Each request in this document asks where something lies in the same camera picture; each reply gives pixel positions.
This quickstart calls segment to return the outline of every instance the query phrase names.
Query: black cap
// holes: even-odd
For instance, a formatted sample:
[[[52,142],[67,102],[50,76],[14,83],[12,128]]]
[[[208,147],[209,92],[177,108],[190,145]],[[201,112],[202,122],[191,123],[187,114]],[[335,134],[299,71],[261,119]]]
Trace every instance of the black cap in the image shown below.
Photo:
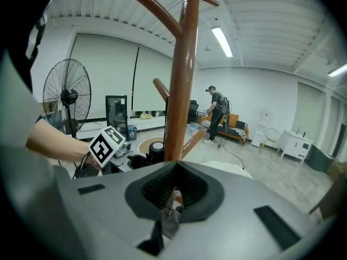
[[[205,92],[209,92],[210,90],[215,90],[216,87],[215,86],[209,86],[208,89],[205,90]]]

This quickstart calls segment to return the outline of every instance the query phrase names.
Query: black pants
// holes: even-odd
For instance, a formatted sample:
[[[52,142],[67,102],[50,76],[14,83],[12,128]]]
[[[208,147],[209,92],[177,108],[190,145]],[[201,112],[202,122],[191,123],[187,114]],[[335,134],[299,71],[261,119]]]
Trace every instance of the black pants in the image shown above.
[[[218,124],[223,118],[223,114],[218,112],[212,112],[211,126],[210,126],[210,140],[213,141],[217,135]]]

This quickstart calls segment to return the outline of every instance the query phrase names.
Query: ceiling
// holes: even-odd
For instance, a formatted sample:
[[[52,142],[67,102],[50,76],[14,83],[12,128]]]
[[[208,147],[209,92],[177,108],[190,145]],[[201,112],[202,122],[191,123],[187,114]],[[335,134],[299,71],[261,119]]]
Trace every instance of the ceiling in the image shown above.
[[[178,20],[182,0],[157,0]],[[200,2],[200,68],[257,67],[306,77],[346,96],[347,76],[328,72],[347,62],[344,35],[319,0],[217,0]],[[48,18],[90,17],[121,22],[171,45],[175,38],[135,0],[52,0]],[[226,58],[211,27],[220,25],[233,58]]]

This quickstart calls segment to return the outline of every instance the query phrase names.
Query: concrete floor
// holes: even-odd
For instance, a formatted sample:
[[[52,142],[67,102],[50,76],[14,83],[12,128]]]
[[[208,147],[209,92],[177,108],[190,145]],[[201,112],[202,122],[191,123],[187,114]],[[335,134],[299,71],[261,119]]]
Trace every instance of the concrete floor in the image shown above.
[[[137,153],[138,146],[143,140],[163,135],[163,129],[138,133],[137,140],[132,141],[132,150]],[[332,180],[326,173],[317,172],[306,163],[300,165],[299,160],[294,158],[284,156],[280,159],[273,151],[271,156],[270,150],[267,148],[264,148],[260,153],[259,149],[250,145],[250,143],[245,142],[245,145],[242,146],[242,143],[230,138],[222,138],[222,144],[226,149],[224,150],[223,146],[217,148],[219,142],[219,136],[217,136],[214,145],[200,141],[184,160],[195,163],[215,160],[242,166],[241,161],[229,154],[226,151],[228,150],[243,160],[245,171],[250,173],[255,180],[262,182],[269,189],[287,199],[303,213],[308,213],[332,185]],[[122,158],[119,161],[126,163],[127,159]],[[50,163],[57,164],[57,161],[50,160]],[[67,162],[61,162],[61,164],[72,177],[75,170],[74,165]]]

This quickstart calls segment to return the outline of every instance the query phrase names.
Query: fluorescent light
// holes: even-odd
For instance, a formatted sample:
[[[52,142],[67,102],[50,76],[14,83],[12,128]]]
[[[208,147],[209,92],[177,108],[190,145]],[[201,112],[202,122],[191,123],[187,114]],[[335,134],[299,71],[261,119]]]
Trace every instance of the fluorescent light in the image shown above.
[[[338,76],[338,75],[342,75],[345,72],[347,72],[347,63],[344,64],[343,66],[340,66],[339,68],[333,70],[332,72],[329,72],[328,76],[329,77],[335,77],[335,76]]]
[[[220,27],[213,27],[212,28],[213,34],[215,34],[215,37],[219,41],[219,44],[224,50],[224,53],[226,54],[227,57],[233,57],[233,53],[230,49],[229,43]]]

